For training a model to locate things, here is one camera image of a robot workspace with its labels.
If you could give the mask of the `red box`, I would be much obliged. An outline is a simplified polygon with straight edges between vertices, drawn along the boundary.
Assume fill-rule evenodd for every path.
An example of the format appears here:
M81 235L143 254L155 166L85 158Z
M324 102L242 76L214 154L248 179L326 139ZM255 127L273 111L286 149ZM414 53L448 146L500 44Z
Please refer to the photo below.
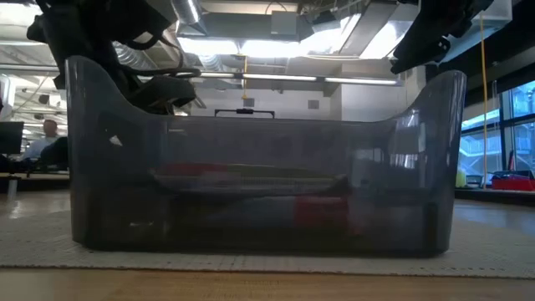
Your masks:
M504 191L535 191L535 180L493 178L492 188Z

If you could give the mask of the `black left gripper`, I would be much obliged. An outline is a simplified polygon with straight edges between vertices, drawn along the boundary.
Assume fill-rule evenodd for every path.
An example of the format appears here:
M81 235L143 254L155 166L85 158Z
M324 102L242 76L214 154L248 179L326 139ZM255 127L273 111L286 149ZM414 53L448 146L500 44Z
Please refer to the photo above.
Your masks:
M173 106L181 107L195 98L188 80L168 76L155 76L126 96L133 106L155 115L172 115Z

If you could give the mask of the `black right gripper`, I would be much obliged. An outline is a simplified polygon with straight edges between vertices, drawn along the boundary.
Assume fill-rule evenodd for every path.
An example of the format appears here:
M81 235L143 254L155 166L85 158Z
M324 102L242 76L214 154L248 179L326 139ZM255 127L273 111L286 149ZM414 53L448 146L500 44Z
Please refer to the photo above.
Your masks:
M440 62L451 48L451 43L443 37L431 43L422 43L415 39L409 41L406 38L403 42L405 44L398 45L394 58L390 61L392 74L400 74L432 61Z

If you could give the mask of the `black office chair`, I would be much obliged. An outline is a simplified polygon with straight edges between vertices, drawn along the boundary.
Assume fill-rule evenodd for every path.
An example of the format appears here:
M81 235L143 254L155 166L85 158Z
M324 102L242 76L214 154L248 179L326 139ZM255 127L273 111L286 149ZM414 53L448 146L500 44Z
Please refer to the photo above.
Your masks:
M39 161L47 166L69 166L68 138L59 137L55 142L46 146L40 154Z

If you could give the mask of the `black bracket bar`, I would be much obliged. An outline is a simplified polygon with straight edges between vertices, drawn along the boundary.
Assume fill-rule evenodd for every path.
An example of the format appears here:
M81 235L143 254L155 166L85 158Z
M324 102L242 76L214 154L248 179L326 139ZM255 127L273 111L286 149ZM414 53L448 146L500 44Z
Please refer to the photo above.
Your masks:
M241 109L216 109L214 110L214 117L217 117L217 115L221 112L228 112L228 113L234 113L237 115L254 115L254 114L270 114L272 116L272 119L276 118L275 111L272 110L254 110L254 109L247 109L247 108L241 108Z

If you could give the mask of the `black computer monitor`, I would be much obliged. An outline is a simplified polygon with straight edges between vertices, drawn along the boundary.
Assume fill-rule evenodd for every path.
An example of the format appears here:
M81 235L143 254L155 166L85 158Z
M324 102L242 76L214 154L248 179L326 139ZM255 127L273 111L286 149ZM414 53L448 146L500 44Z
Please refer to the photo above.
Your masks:
M23 122L0 121L0 154L21 153L23 128Z

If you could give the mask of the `grey woven mat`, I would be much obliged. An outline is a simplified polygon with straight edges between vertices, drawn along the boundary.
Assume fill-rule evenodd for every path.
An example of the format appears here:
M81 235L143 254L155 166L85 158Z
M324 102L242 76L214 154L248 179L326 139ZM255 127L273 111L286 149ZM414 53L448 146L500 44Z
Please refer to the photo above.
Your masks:
M535 279L535 237L456 219L449 250L435 258L101 252L73 242L64 211L0 218L0 267Z

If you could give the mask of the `silver spiral ceiling duct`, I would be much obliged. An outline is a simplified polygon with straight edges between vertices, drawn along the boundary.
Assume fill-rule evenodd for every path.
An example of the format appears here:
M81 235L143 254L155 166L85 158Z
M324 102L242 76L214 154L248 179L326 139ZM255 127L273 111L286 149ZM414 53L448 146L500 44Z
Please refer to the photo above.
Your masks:
M113 42L113 47L121 64L134 69L143 69L145 67L144 56L139 50L134 50L119 42Z

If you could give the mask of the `person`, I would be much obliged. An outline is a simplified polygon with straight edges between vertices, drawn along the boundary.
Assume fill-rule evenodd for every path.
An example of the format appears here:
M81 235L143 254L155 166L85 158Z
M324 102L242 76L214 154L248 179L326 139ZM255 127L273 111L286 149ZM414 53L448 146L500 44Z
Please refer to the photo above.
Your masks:
M59 137L58 125L54 120L45 120L43 123L44 137L35 140L24 151L21 160L37 159L45 147L53 144Z

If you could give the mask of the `long ceiling light bar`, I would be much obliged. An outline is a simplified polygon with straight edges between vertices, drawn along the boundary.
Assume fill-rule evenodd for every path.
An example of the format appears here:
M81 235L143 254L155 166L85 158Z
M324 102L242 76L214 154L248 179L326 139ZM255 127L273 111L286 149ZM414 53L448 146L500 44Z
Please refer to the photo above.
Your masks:
M330 84L364 84L380 86L399 86L400 81L395 79L371 79L371 78L347 78L347 77L325 77L309 75L290 74L250 74L250 73L224 73L224 72L182 72L178 76L187 78L202 79L244 79L244 80L273 80L273 81L295 81L309 83L330 83Z

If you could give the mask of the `silver rectangular ceiling duct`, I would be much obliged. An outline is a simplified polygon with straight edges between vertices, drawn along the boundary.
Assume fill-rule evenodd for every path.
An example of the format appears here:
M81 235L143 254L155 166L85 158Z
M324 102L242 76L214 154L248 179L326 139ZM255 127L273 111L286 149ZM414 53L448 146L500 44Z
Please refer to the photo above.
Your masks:
M340 56L350 59L385 59L394 56L394 50L408 32L420 11L421 0L415 3L398 0L348 0L356 12L345 24L342 44L336 49ZM466 52L493 35L513 20L512 9L517 0L492 0L491 5L475 15L471 26L460 38L448 35L451 48L445 62Z

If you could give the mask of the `dark grey translucent bin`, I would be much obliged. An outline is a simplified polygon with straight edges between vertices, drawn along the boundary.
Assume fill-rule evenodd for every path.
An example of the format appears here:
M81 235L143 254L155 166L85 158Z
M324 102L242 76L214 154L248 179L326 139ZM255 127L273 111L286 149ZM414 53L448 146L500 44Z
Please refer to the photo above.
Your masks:
M434 256L450 246L466 76L437 75L405 111L375 122L155 115L96 62L66 63L72 238L93 249ZM174 163L345 175L346 228L231 227L207 218L277 196L177 192L150 171Z

